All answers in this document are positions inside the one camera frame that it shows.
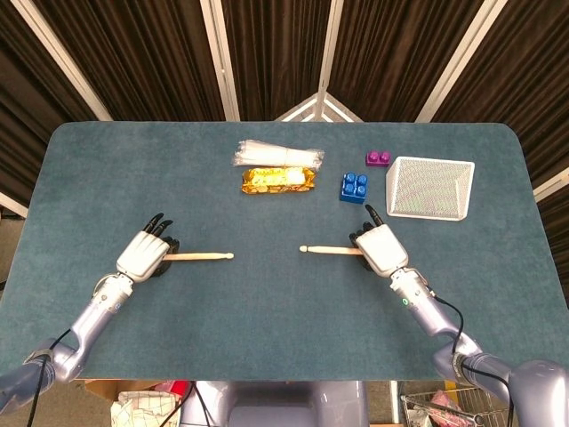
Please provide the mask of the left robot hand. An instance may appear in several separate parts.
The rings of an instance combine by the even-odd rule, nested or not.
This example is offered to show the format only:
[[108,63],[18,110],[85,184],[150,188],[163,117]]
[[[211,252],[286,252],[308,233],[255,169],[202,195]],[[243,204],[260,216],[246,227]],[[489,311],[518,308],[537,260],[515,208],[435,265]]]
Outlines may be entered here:
[[152,217],[116,261],[117,271],[134,283],[162,276],[172,264],[165,259],[165,256],[179,252],[179,240],[162,237],[162,233],[172,224],[172,220],[163,221],[163,217],[163,213]]

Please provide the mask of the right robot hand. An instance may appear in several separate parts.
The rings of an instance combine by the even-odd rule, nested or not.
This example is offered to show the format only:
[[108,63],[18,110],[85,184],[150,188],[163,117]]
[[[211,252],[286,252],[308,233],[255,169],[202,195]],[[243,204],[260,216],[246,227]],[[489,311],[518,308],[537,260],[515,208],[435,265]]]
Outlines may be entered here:
[[389,278],[397,270],[408,265],[409,257],[391,228],[369,204],[365,210],[372,222],[364,222],[362,228],[349,234],[353,247],[365,258],[365,268],[382,278]]

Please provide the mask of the wooden drumstick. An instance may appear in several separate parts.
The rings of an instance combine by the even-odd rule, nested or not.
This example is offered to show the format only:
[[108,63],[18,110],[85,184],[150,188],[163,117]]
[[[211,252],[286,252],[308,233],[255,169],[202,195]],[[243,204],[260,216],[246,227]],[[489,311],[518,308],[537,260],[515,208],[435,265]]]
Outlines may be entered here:
[[300,246],[299,250],[303,253],[313,254],[337,254],[337,255],[353,255],[362,256],[363,253],[356,247],[343,247],[343,246]]
[[165,262],[192,262],[192,261],[218,261],[231,260],[233,253],[186,253],[186,254],[166,254],[163,258]]

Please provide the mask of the blue building block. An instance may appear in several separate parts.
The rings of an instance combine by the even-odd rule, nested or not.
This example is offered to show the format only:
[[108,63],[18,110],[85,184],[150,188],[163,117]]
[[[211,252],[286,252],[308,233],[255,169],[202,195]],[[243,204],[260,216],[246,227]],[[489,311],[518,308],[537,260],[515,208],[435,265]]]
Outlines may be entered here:
[[347,172],[341,180],[340,201],[362,205],[367,197],[368,176]]

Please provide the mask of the white mesh basket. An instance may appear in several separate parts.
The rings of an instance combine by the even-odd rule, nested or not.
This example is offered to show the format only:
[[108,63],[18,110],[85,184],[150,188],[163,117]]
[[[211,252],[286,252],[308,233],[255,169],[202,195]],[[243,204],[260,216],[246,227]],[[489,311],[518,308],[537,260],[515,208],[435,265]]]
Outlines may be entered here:
[[397,157],[386,174],[386,211],[394,217],[459,222],[469,211],[475,164]]

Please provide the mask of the gold foil snack package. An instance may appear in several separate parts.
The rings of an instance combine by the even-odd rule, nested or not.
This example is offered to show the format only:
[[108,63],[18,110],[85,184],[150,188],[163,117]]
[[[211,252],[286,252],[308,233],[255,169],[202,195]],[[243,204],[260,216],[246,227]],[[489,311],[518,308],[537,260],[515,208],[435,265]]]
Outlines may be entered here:
[[315,187],[317,174],[306,167],[259,167],[242,174],[245,194],[306,192]]

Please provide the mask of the teal felt table mat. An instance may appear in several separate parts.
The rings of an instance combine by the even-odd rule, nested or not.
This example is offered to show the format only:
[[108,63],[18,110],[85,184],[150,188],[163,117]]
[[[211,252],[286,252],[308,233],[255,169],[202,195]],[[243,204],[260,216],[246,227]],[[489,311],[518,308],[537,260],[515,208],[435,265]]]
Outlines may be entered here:
[[[321,149],[315,187],[245,194],[243,140]],[[471,161],[467,217],[387,217],[410,265],[486,352],[569,367],[569,310],[516,134],[504,124],[79,122],[49,140],[0,300],[0,375],[62,334],[98,280],[155,215],[186,252],[134,288],[94,344],[85,378],[428,379],[443,338],[427,337],[389,282],[346,255],[369,218],[339,199],[365,154]]]

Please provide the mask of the red package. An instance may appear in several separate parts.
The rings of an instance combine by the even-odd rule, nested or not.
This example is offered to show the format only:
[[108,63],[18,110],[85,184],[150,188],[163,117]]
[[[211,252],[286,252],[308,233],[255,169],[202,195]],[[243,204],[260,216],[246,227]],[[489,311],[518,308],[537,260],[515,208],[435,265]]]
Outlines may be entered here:
[[174,394],[178,399],[182,399],[187,394],[191,384],[192,382],[189,380],[169,380],[155,385],[153,390],[168,392]]

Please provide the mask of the cardboard box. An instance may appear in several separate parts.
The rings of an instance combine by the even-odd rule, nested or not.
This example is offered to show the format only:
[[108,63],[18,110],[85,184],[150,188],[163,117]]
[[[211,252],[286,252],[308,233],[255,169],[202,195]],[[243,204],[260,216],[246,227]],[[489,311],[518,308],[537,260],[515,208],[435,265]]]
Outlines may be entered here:
[[160,383],[160,380],[85,380],[85,388],[92,394],[108,401],[115,401],[120,392],[144,391]]

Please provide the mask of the white checked cloth bag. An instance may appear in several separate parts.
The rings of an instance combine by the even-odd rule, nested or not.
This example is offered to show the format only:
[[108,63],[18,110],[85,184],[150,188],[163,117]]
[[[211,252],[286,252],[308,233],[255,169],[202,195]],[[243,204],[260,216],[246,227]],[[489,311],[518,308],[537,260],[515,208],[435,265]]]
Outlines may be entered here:
[[165,391],[121,391],[110,408],[111,427],[179,427],[178,397]]

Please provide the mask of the lavender robot torso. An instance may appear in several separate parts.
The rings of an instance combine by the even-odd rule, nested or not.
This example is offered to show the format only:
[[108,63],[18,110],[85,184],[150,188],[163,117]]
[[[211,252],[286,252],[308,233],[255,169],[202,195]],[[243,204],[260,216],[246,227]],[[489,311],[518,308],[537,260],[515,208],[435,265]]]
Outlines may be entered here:
[[180,427],[369,427],[365,385],[198,381]]

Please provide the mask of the dark brown pleated curtain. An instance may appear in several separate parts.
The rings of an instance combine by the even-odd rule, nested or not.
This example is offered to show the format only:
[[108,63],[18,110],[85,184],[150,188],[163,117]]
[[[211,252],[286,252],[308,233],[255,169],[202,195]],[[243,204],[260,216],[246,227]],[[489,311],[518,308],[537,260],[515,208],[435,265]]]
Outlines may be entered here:
[[[31,0],[115,120],[218,121],[200,0]],[[329,93],[365,121],[412,121],[484,0],[344,0]],[[220,0],[239,116],[317,91],[333,0]],[[0,192],[27,204],[48,141],[94,112],[0,0]],[[437,122],[501,122],[530,179],[569,166],[569,0],[506,0]]]

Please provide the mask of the white metal frame bar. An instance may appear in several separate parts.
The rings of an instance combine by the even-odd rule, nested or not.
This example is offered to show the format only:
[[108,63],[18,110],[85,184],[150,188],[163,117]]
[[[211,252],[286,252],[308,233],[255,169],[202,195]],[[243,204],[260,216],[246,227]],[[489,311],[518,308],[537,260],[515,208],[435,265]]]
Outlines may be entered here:
[[0,206],[7,208],[24,219],[28,217],[28,208],[11,197],[8,197],[2,191],[0,191]]
[[555,174],[533,190],[535,202],[541,202],[543,199],[553,195],[567,185],[569,185],[569,167]]

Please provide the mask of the white metal frame post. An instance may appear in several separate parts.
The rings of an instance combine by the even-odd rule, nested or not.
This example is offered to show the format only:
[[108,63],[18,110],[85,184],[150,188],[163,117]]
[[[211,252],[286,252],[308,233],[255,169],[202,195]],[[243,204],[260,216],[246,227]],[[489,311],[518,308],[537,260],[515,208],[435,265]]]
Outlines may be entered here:
[[221,0],[200,0],[212,63],[227,121],[240,120],[236,83],[231,63]]
[[415,119],[430,122],[453,89],[508,0],[484,0]]
[[113,121],[107,107],[33,0],[10,2],[97,119]]

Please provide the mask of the white forked frame post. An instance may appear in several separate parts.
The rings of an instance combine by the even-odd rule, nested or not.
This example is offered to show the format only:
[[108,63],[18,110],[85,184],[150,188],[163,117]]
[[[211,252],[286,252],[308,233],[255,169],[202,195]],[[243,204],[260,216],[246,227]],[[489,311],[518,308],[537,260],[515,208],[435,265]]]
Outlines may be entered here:
[[344,0],[331,0],[317,92],[287,110],[281,122],[355,123],[362,119],[329,92]]

